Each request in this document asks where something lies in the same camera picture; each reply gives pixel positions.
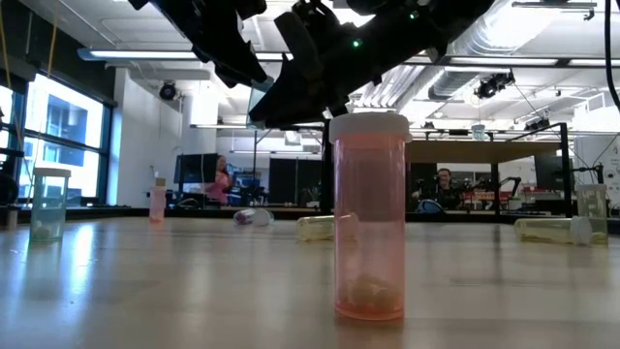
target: wooden table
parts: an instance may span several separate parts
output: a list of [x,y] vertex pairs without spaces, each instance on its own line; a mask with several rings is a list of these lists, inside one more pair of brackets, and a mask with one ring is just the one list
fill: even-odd
[[70,223],[0,232],[0,348],[617,348],[620,245],[521,244],[511,226],[409,225],[406,318],[338,319],[332,242],[294,222]]
[[559,142],[411,141],[405,156],[418,164],[499,164],[558,149]]

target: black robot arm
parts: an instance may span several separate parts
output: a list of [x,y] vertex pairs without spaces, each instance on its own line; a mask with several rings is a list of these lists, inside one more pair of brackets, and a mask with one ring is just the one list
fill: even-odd
[[[153,4],[193,44],[202,62],[229,87],[257,85],[267,76],[240,35],[241,20],[261,14],[264,0],[129,0],[136,9]],[[294,59],[285,59],[278,80],[250,111],[253,123],[287,127],[342,112],[348,95],[423,50],[436,62],[448,44],[483,15],[494,0],[347,0],[362,15],[356,28],[340,24],[321,0],[299,0],[275,23]]]
[[375,17],[355,28],[333,24],[317,11],[319,0],[300,0],[276,25],[294,56],[280,77],[250,111],[265,127],[321,121],[323,111],[343,110],[348,95],[423,50],[437,61],[458,37],[493,4],[493,0],[417,1],[349,0],[354,9]]

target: glass window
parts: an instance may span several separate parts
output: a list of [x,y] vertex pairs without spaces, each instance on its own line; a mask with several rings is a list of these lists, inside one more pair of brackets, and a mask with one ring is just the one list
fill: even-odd
[[100,147],[103,115],[101,103],[54,80],[37,75],[28,85],[28,130]]
[[19,196],[30,192],[30,179],[26,166],[32,174],[33,166],[71,171],[68,199],[73,197],[96,197],[99,173],[99,154],[70,146],[26,137],[24,141],[24,162],[19,175]]
[[2,122],[11,123],[11,113],[13,110],[13,91],[0,86],[0,109],[2,109],[2,113],[4,116],[2,117]]
[[[0,148],[6,148],[9,146],[9,132],[0,131]],[[7,155],[0,154],[0,162],[7,160]]]

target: plastic cup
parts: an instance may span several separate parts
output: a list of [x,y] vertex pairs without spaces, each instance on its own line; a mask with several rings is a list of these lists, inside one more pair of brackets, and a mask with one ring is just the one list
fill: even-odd
[[62,239],[67,213],[67,187],[71,171],[36,168],[30,217],[31,240]]

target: white bottle cap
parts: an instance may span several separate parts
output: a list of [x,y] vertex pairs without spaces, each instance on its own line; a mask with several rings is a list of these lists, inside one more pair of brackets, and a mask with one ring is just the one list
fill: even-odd
[[360,112],[334,117],[329,122],[329,142],[346,135],[394,134],[411,141],[407,117],[390,112]]

